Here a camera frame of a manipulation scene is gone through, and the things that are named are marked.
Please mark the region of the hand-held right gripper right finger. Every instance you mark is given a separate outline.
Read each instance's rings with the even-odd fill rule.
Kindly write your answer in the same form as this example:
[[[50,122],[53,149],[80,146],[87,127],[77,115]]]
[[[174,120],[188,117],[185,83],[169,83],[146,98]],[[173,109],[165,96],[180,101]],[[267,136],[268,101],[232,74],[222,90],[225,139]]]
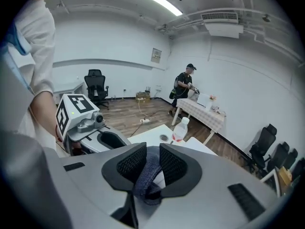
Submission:
[[[160,144],[165,188],[140,229],[264,229],[278,201],[236,165],[187,147]]]

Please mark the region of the dark grey wiping cloth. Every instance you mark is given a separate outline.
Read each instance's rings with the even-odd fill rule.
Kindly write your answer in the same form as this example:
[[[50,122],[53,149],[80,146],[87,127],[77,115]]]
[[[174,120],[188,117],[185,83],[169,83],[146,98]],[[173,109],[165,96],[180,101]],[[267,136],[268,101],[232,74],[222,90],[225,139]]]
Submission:
[[[138,177],[133,195],[149,206],[161,203],[161,190],[165,188],[164,174],[160,165],[158,146],[147,148],[146,164]]]

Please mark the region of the person's left hand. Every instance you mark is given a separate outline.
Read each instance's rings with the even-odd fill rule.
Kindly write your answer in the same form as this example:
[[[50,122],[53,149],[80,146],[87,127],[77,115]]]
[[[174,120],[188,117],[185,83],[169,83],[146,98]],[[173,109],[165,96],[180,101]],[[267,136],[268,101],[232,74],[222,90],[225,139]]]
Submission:
[[[82,147],[80,142],[71,142],[72,153],[74,156],[83,155]]]

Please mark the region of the row of black office chairs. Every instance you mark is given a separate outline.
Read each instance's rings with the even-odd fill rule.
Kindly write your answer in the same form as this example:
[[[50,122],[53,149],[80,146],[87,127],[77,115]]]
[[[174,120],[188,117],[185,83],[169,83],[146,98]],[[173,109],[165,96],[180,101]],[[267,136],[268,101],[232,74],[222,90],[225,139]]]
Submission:
[[[258,177],[264,177],[273,169],[285,168],[290,170],[296,164],[298,158],[301,164],[305,161],[299,156],[299,152],[291,149],[287,142],[279,143],[275,150],[268,154],[267,152],[276,141],[277,129],[269,124],[263,127],[258,139],[252,144],[249,150],[249,158],[246,166],[249,167],[250,173],[255,173]]]

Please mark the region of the clear water bottle red label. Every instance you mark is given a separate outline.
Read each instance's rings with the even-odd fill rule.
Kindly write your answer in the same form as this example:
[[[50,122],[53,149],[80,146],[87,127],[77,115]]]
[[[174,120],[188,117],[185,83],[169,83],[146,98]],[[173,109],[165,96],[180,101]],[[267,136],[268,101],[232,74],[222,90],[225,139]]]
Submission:
[[[183,117],[181,122],[177,124],[173,130],[172,138],[175,142],[181,142],[188,132],[189,118]]]

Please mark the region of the cardboard box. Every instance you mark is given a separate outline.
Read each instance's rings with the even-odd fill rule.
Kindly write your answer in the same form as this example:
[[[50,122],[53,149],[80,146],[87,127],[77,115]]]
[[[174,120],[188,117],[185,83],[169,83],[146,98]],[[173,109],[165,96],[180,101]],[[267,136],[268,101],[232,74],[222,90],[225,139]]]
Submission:
[[[149,102],[151,99],[149,92],[138,92],[136,93],[135,100],[140,102]]]
[[[292,181],[292,174],[285,167],[279,169],[279,177],[282,179],[285,185],[289,185]]]

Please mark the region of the checkered cloth covered table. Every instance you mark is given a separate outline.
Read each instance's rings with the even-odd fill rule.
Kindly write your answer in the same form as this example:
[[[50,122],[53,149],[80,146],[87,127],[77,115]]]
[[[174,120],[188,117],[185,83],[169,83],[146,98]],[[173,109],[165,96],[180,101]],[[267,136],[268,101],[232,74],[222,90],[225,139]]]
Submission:
[[[209,136],[203,142],[204,145],[206,145],[213,135],[218,133],[224,126],[225,116],[223,114],[207,111],[206,108],[191,99],[180,98],[177,100],[176,106],[177,110],[171,125],[175,126],[179,111],[185,111],[188,114],[188,118],[192,116],[211,129]]]

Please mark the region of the black swivel desk chair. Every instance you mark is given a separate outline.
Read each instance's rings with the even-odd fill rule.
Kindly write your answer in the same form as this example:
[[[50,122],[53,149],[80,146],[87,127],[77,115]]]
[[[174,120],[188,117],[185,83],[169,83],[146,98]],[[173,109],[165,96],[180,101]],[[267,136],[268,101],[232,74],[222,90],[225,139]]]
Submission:
[[[90,69],[88,75],[84,77],[87,85],[88,98],[97,106],[103,106],[109,110],[108,86],[105,86],[105,76],[98,69]]]

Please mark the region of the white desk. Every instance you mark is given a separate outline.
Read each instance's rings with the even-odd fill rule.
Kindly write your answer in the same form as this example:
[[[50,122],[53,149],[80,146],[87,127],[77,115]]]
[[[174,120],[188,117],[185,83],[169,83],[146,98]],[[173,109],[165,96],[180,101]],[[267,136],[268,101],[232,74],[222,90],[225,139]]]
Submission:
[[[63,94],[83,94],[83,85],[84,82],[82,81],[55,84],[53,91],[53,99],[55,103],[60,103]]]

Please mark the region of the white box appliance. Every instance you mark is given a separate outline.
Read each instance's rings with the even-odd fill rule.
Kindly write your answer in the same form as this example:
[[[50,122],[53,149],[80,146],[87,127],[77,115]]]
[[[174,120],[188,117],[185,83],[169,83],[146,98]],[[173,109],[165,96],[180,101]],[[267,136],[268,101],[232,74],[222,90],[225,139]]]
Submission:
[[[210,99],[210,96],[207,94],[200,93],[197,103],[205,107],[206,111],[210,111],[213,101]]]

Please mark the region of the dark brown table white legs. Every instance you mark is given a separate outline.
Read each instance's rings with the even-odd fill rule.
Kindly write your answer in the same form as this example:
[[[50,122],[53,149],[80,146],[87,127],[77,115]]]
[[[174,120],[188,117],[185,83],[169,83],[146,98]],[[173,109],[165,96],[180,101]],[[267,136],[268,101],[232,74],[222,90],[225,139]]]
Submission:
[[[276,193],[277,197],[281,197],[292,190],[292,181],[289,185],[285,185],[282,179],[279,177],[279,169],[275,167],[267,175],[265,175],[260,181],[269,185]]]

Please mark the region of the person in white shirt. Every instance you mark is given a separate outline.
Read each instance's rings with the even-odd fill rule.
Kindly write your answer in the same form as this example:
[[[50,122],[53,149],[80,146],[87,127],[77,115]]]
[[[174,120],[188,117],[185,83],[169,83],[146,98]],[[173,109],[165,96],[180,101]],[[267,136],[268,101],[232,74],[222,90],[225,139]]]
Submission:
[[[53,16],[44,0],[28,0],[12,22],[31,45],[26,62],[19,66],[32,92],[23,87],[0,56],[0,130],[31,137],[42,147],[55,150],[56,138],[36,121],[31,111],[31,102],[36,95],[44,91],[53,95]]]

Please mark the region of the light blue neck ribbon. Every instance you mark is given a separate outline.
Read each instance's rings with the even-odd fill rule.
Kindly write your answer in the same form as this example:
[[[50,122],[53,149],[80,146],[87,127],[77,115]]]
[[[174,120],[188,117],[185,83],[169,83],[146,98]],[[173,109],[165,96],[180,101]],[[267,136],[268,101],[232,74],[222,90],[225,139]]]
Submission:
[[[32,92],[29,84],[23,77],[19,64],[25,63],[27,55],[31,51],[31,45],[17,30],[15,23],[8,28],[2,42],[0,43],[0,56],[19,82]]]

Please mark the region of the white ceiling pipes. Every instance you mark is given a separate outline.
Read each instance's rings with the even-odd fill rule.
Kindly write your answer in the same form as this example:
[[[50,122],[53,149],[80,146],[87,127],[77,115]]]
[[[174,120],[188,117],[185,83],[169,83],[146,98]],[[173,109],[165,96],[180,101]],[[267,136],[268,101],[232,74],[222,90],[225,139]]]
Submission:
[[[288,18],[259,10],[246,8],[200,10],[178,16],[168,22],[159,23],[154,29],[170,36],[183,36],[201,32],[209,34],[201,15],[210,12],[236,12],[239,24],[244,26],[244,33],[239,38],[251,36],[255,42],[282,53],[295,62],[298,67],[305,66],[305,46]],[[263,21],[262,16],[265,14],[269,15],[270,22]]]

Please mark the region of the beige wall notice panel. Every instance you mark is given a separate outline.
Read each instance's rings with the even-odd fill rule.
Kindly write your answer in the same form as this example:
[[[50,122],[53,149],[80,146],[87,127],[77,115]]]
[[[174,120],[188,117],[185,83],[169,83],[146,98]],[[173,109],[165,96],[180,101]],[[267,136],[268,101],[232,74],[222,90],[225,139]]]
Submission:
[[[156,48],[153,48],[152,49],[151,62],[160,63],[161,55],[162,55],[162,51],[160,51]]]

